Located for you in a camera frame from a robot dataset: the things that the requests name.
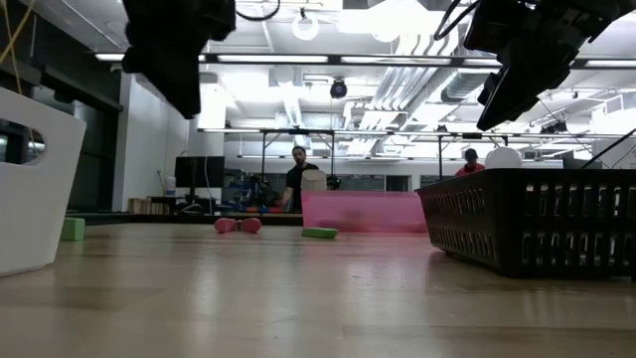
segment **white plastic basket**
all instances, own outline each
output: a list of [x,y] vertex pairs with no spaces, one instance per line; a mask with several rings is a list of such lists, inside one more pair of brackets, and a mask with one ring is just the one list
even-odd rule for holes
[[0,118],[37,130],[45,142],[29,163],[0,162],[0,275],[7,275],[55,259],[85,123],[6,89]]

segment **green sponge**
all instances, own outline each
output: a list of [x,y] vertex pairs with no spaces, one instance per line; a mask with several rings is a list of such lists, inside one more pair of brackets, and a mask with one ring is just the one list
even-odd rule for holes
[[302,230],[302,236],[307,238],[334,239],[336,235],[338,235],[336,229],[306,228]]
[[60,239],[63,241],[83,241],[84,219],[65,218]]

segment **pink plastic bin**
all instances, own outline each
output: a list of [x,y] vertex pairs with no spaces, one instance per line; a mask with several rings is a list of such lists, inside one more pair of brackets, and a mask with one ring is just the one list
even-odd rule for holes
[[426,233],[412,192],[303,191],[303,226],[345,233]]

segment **red shirt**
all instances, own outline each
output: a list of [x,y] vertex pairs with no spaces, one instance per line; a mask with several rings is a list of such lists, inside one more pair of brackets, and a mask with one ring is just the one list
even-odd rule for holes
[[482,171],[484,169],[486,169],[486,167],[481,165],[481,164],[479,164],[479,163],[475,163],[475,166],[472,167],[472,168],[468,168],[468,164],[466,164],[463,167],[461,167],[461,169],[459,169],[457,171],[455,176],[458,176],[458,177],[466,176],[468,174],[472,174],[472,173],[475,173],[475,172],[478,172],[478,171]]

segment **black camera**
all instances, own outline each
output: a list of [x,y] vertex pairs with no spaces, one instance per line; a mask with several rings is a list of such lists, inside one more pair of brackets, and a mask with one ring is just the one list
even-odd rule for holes
[[342,79],[334,80],[330,90],[331,98],[340,99],[347,96],[347,85]]

